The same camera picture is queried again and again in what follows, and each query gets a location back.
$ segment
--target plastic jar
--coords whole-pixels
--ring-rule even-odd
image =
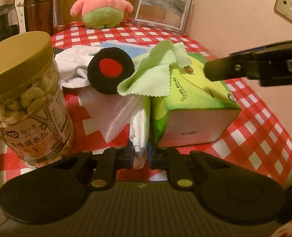
[[[74,127],[45,32],[0,42],[0,138],[35,168],[62,159],[71,149]]]

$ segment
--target beige wall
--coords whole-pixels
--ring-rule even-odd
[[[194,0],[187,34],[218,57],[292,39],[292,24],[274,12],[276,0]],[[292,137],[292,86],[247,81]],[[287,185],[292,183],[292,172]]]

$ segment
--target black and red disc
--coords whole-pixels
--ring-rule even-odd
[[[88,80],[104,94],[117,94],[118,85],[135,71],[131,57],[117,47],[99,51],[88,65]]]

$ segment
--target pink starfish plush toy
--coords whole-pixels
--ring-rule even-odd
[[[133,5],[125,0],[78,0],[71,7],[70,15],[82,14],[87,28],[102,29],[117,26],[124,19],[124,13],[132,13]]]

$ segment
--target table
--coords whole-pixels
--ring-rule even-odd
[[[201,53],[207,60],[216,59],[210,51],[186,35],[178,36],[160,29],[136,26],[128,19],[113,29],[90,30],[82,22],[59,26],[51,41],[53,47],[66,49],[75,45],[98,46],[106,40],[154,46],[164,39],[173,43],[183,42],[187,51]],[[243,109],[238,118],[215,143],[182,147],[178,150],[183,154],[189,154],[191,150],[202,150],[283,184],[292,167],[291,137],[263,100],[242,79],[225,83]],[[108,147],[126,145],[129,137],[128,125],[115,140],[105,143],[94,121],[79,101],[77,90],[65,89],[64,97],[75,126],[72,154],[82,150],[92,150],[97,154]],[[0,188],[6,181],[30,170],[0,140]],[[166,174],[160,170],[150,170],[146,165],[140,170],[120,170],[117,179],[159,181],[166,180]],[[0,209],[0,222],[3,220]]]

